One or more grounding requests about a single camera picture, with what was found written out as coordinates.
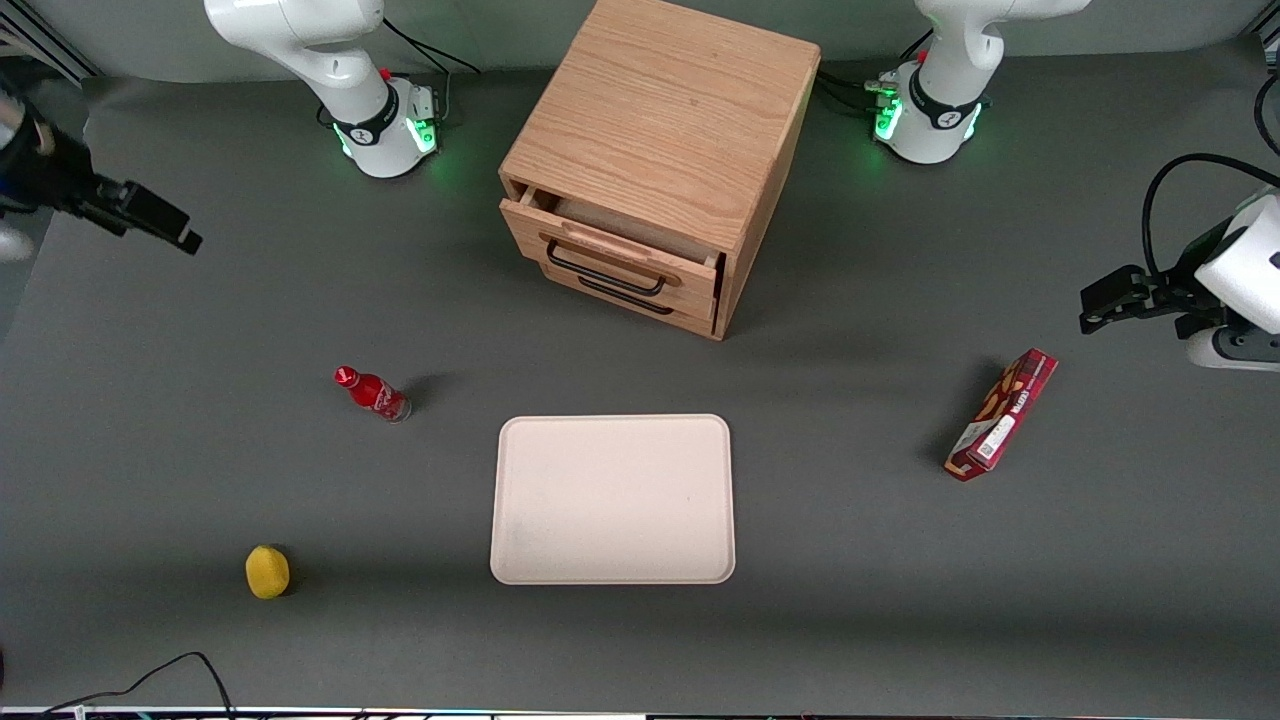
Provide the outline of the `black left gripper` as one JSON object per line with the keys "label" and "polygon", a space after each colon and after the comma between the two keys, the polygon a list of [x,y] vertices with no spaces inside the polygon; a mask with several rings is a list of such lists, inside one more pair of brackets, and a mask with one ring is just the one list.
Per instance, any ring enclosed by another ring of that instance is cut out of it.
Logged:
{"label": "black left gripper", "polygon": [[1185,272],[1144,272],[1124,265],[1082,290],[1079,331],[1093,334],[1116,322],[1172,318],[1180,341],[1228,325],[1225,305]]}

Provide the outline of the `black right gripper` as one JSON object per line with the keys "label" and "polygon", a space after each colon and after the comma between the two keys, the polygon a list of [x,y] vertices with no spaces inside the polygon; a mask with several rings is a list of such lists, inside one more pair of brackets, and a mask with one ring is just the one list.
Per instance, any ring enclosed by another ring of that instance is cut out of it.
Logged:
{"label": "black right gripper", "polygon": [[51,208],[97,224],[115,236],[137,229],[196,255],[204,237],[189,215],[136,182],[122,184],[122,213],[110,197],[119,184],[99,176],[90,150],[47,122],[18,131],[18,201]]}

